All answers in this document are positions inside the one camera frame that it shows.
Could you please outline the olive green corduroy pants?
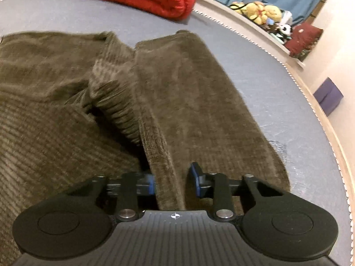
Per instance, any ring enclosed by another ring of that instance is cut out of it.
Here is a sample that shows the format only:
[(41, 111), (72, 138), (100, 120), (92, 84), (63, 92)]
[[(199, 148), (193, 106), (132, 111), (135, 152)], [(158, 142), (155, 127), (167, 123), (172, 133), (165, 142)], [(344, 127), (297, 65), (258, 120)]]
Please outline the olive green corduroy pants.
[(1, 38), (1, 264), (26, 208), (97, 174), (151, 172), (161, 209), (208, 209), (189, 166), (253, 174), (289, 190), (286, 169), (241, 94), (194, 33), (129, 47), (113, 32)]

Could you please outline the grey quilted mattress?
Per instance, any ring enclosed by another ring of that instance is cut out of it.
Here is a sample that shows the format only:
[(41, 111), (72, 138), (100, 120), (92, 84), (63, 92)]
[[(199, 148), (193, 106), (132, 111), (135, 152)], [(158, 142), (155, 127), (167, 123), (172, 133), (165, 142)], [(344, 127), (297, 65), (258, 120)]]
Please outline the grey quilted mattress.
[(293, 193), (329, 211), (339, 225), (331, 252), (340, 265), (354, 261), (350, 187), (325, 117), (289, 67), (231, 22), (196, 10), (185, 22), (99, 0), (2, 0), (1, 34), (24, 31), (112, 31), (127, 45), (185, 29), (208, 46), (282, 158)]

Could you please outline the purple box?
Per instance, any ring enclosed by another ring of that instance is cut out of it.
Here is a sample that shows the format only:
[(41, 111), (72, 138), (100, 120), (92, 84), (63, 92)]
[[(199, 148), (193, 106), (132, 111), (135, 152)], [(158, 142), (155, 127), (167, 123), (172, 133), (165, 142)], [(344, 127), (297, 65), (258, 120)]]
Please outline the purple box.
[(328, 117), (340, 104), (344, 95), (334, 82), (327, 78), (314, 92), (314, 98)]

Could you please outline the dark red cushion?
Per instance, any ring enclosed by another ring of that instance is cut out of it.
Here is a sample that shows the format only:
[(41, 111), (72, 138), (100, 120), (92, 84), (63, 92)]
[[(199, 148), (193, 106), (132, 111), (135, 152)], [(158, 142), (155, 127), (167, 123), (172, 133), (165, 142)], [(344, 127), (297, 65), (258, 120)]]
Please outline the dark red cushion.
[(293, 28), (291, 39), (285, 43), (289, 55), (293, 58), (299, 57), (302, 52), (310, 51), (316, 45), (324, 30), (303, 22)]

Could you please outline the panda plush toy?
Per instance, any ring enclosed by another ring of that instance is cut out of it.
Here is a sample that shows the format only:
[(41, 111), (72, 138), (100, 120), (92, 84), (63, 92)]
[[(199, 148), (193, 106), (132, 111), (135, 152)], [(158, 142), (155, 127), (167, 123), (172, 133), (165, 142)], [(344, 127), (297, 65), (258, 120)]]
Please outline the panda plush toy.
[(292, 34), (292, 27), (287, 23), (280, 23), (279, 24), (279, 34), (283, 35), (284, 37), (290, 37)]

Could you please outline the yellow plush toy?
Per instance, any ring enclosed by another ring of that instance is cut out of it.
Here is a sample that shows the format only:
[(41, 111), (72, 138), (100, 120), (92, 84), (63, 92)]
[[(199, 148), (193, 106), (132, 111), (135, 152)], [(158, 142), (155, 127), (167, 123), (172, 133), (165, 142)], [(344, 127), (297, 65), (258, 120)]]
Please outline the yellow plush toy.
[(264, 25), (269, 19), (273, 22), (280, 22), (282, 19), (282, 12), (279, 7), (269, 4), (265, 5), (260, 1), (246, 4), (243, 2), (233, 2), (229, 8), (257, 25)]

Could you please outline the white window sill ledge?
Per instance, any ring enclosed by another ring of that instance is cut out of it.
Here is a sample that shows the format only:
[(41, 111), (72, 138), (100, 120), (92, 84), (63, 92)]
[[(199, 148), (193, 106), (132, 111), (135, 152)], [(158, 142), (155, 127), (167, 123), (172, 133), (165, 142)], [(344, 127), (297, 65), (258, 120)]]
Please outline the white window sill ledge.
[(215, 0), (196, 0), (194, 11), (258, 45), (281, 63), (303, 70), (305, 63), (289, 56), (289, 50), (262, 28)]

